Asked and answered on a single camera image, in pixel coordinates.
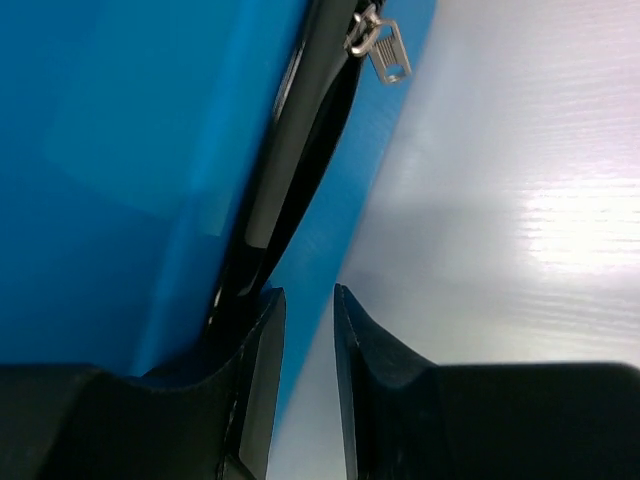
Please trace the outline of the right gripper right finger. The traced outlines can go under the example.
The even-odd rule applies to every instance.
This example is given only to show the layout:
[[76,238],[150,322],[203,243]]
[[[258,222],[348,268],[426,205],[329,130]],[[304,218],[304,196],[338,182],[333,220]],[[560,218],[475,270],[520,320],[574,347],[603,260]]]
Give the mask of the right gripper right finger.
[[348,478],[638,477],[636,367],[439,365],[340,284],[333,321]]

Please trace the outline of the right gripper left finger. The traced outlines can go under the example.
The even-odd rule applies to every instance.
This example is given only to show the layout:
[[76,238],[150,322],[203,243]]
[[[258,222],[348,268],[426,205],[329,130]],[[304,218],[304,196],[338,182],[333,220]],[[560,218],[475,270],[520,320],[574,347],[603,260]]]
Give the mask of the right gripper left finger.
[[1,369],[5,479],[262,479],[286,300],[263,292],[225,333],[142,377],[91,365]]

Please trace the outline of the blue hard-shell suitcase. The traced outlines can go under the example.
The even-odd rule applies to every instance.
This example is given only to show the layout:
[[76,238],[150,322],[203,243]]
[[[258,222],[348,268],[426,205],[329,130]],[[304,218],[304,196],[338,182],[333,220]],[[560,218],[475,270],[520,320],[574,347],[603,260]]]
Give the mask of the blue hard-shell suitcase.
[[1,470],[190,344],[302,1],[1,5]]

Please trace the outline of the silver zipper pull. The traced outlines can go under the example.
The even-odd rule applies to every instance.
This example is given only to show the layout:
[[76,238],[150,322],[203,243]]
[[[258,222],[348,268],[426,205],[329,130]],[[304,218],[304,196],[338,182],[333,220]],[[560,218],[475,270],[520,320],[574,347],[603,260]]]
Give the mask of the silver zipper pull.
[[398,23],[382,10],[376,1],[360,3],[343,48],[353,58],[368,57],[379,81],[392,85],[408,78],[412,69]]

